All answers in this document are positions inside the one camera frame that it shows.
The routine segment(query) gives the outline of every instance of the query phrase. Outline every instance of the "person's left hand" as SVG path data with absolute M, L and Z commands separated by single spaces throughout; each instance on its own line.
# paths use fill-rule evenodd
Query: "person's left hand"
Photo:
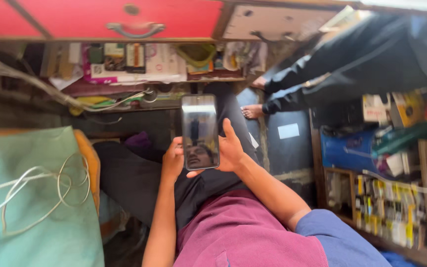
M 175 183 L 184 167 L 184 150 L 182 137 L 175 137 L 169 149 L 162 157 L 161 182 Z

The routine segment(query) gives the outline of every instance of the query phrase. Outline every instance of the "bare foot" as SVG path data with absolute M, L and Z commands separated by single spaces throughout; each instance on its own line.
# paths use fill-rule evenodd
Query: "bare foot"
M 262 104 L 242 106 L 241 112 L 247 119 L 257 119 L 265 115 L 262 107 Z
M 252 82 L 251 87 L 264 90 L 265 84 L 266 84 L 266 79 L 260 76 L 254 82 Z

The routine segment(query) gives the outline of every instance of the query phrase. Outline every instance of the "blue sleeve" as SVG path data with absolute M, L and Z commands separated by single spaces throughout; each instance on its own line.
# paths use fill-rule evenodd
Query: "blue sleeve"
M 375 247 L 329 210 L 314 209 L 306 214 L 296 225 L 296 233 L 317 237 L 329 267 L 391 266 Z

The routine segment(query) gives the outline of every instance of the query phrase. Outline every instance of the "bundle of wires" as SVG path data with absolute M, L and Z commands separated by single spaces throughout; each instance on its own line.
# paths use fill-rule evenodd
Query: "bundle of wires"
M 109 105 L 103 105 L 103 106 L 97 106 L 97 108 L 93 108 L 93 104 L 91 103 L 86 103 L 86 102 L 82 102 L 79 100 L 76 100 L 75 98 L 64 94 L 62 92 L 60 92 L 59 90 L 57 90 L 57 88 L 48 85 L 47 83 L 41 81 L 40 79 L 38 79 L 35 76 L 31 76 L 29 74 L 26 74 L 24 72 L 21 72 L 19 70 L 16 70 L 14 68 L 9 67 L 6 64 L 3 64 L 2 62 L 0 62 L 0 76 L 8 76 L 8 77 L 13 77 L 13 78 L 18 78 L 18 79 L 23 79 L 25 81 L 27 81 L 28 83 L 44 90 L 46 93 L 48 93 L 54 100 L 56 100 L 57 102 L 63 104 L 63 105 L 70 105 L 70 106 L 74 106 L 74 107 L 78 107 L 81 108 L 85 111 L 90 111 L 90 112 L 100 112 L 100 111 L 104 111 L 104 110 L 108 110 L 108 109 L 112 109 L 116 106 L 121 105 L 122 103 L 133 99 L 135 97 L 138 97 L 141 94 L 144 94 L 146 91 L 142 91 L 139 93 L 136 93 L 134 95 L 131 95 L 121 101 L 118 101 L 114 104 L 109 104 Z
M 64 168 L 67 165 L 68 160 L 73 157 L 74 155 L 80 155 L 84 161 L 84 171 L 86 173 L 85 175 L 85 179 L 80 183 L 80 184 L 76 184 L 73 185 L 72 184 L 72 178 L 70 176 L 68 176 L 67 174 L 64 174 Z M 39 174 L 36 175 L 32 175 L 29 176 L 29 174 L 34 173 L 36 171 L 39 171 Z M 65 176 L 68 178 L 68 184 L 65 184 L 64 182 L 61 181 L 61 176 Z M 46 213 L 44 216 L 42 216 L 40 219 L 38 219 L 37 221 L 29 224 L 28 226 L 16 230 L 16 231 L 11 231 L 8 232 L 7 231 L 7 224 L 6 224 L 6 206 L 8 205 L 9 201 L 11 201 L 11 199 L 19 192 L 21 191 L 21 189 L 30 181 L 33 180 L 37 180 L 37 179 L 41 179 L 41 178 L 47 178 L 47 177 L 52 177 L 54 179 L 57 180 L 57 193 L 59 196 L 59 202 L 48 212 Z M 68 204 L 64 198 L 67 196 L 68 192 L 70 191 L 70 189 L 72 187 L 81 187 L 82 185 L 84 185 L 85 183 L 88 183 L 87 186 L 87 193 L 85 195 L 85 198 L 78 204 L 76 205 L 70 205 Z M 65 191 L 65 193 L 62 195 L 61 191 L 60 191 L 60 185 L 63 185 L 65 187 L 67 187 L 67 191 Z M 90 174 L 88 172 L 88 162 L 87 159 L 84 155 L 80 154 L 80 153 L 74 153 L 70 156 L 68 156 L 66 158 L 66 160 L 64 161 L 64 163 L 62 164 L 62 167 L 60 168 L 58 173 L 54 173 L 51 172 L 49 170 L 47 170 L 46 168 L 42 167 L 42 166 L 36 166 L 36 167 L 32 167 L 29 170 L 27 170 L 24 174 L 22 174 L 20 176 L 20 178 L 0 184 L 0 189 L 10 186 L 12 185 L 11 189 L 9 189 L 8 194 L 6 195 L 6 198 L 4 199 L 3 203 L 0 204 L 0 209 L 1 209 L 1 221 L 2 221 L 2 232 L 3 235 L 5 236 L 13 236 L 13 235 L 17 235 L 17 234 L 21 234 L 24 233 L 25 231 L 31 229 L 32 227 L 34 227 L 35 225 L 37 225 L 38 223 L 42 222 L 43 220 L 45 220 L 45 218 L 47 218 L 61 203 L 63 203 L 64 205 L 66 205 L 67 207 L 78 207 L 81 204 L 85 203 L 85 201 L 87 200 L 88 196 L 90 195 Z

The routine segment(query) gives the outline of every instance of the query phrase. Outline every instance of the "forearm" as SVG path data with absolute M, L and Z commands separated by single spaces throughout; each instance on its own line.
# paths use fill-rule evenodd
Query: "forearm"
M 172 266 L 175 257 L 175 239 L 174 183 L 163 183 L 161 178 L 142 266 Z
M 261 203 L 291 230 L 294 230 L 298 221 L 311 211 L 296 192 L 271 176 L 248 155 L 242 157 L 240 167 L 235 173 Z

